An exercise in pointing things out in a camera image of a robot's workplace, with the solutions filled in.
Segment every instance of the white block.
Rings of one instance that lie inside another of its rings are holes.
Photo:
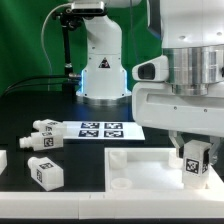
[[[31,177],[46,191],[64,186],[63,169],[47,157],[32,157],[28,161],[28,166],[31,169]]]

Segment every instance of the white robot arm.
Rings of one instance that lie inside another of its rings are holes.
[[[224,137],[224,1],[147,0],[147,4],[149,28],[161,36],[163,55],[133,68],[139,81],[132,93],[133,117],[142,126],[170,130],[176,148],[184,147],[183,182],[201,188],[208,160],[215,163]],[[216,137],[211,137],[212,144],[184,145],[178,132]]]
[[[137,5],[140,1],[132,0],[132,3]],[[82,86],[77,91],[77,99],[95,105],[126,102],[131,92],[127,89],[127,74],[121,65],[122,31],[103,13],[107,7],[129,7],[130,0],[70,2],[75,14],[85,15],[87,29],[87,65],[82,71]]]

